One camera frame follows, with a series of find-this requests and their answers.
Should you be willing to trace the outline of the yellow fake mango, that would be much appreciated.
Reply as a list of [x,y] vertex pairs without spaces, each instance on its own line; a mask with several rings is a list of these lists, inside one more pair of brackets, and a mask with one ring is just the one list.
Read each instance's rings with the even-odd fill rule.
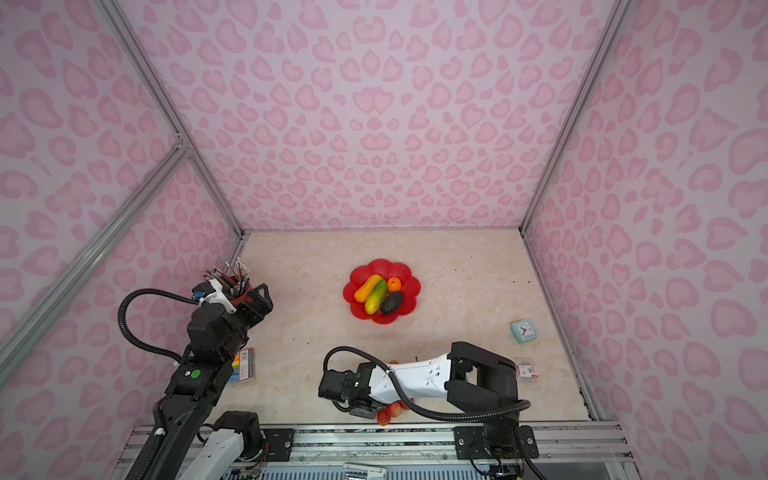
[[378,274],[371,275],[354,293],[354,299],[357,302],[365,303],[368,296],[382,280],[383,278]]

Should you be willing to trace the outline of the green fake cucumber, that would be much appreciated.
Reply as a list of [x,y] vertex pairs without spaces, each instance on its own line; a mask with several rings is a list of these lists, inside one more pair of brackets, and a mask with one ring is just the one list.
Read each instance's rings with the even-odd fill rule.
[[387,282],[382,280],[375,289],[368,296],[367,301],[364,303],[365,311],[368,315],[375,314],[383,300],[387,297],[389,291],[387,290]]

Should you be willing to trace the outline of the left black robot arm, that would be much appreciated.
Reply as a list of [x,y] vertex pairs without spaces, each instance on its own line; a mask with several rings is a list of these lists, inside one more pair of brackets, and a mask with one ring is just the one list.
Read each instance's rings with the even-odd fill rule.
[[[149,345],[127,325],[127,311],[138,297],[155,295],[194,305],[187,324],[189,342],[181,354]],[[173,479],[193,440],[217,405],[234,372],[235,357],[248,341],[251,328],[272,312],[269,288],[250,287],[231,301],[209,280],[198,284],[190,297],[143,288],[129,293],[117,311],[122,335],[133,346],[171,358],[177,368],[163,397],[152,409],[153,431],[131,467],[130,479]]]

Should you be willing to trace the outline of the small fake orange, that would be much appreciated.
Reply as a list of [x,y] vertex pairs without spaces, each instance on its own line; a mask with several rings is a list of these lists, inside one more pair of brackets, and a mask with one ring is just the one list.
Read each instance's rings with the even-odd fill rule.
[[398,277],[390,277],[387,281],[387,290],[390,293],[399,292],[402,288],[402,282]]

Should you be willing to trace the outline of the dark fake avocado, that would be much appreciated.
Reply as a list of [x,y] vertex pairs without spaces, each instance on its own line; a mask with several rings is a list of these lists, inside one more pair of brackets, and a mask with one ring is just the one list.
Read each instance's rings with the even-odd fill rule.
[[404,302],[404,295],[400,292],[391,292],[380,305],[379,313],[382,316],[390,316],[396,313]]

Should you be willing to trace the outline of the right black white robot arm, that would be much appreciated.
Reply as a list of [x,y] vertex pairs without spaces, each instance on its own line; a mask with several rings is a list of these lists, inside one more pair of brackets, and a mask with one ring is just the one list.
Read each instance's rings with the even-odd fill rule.
[[318,396],[360,418],[374,419],[399,403],[423,418],[454,424],[460,460],[526,463],[539,457],[533,430],[520,424],[531,403],[518,395],[516,364],[467,342],[408,364],[335,347],[323,360]]

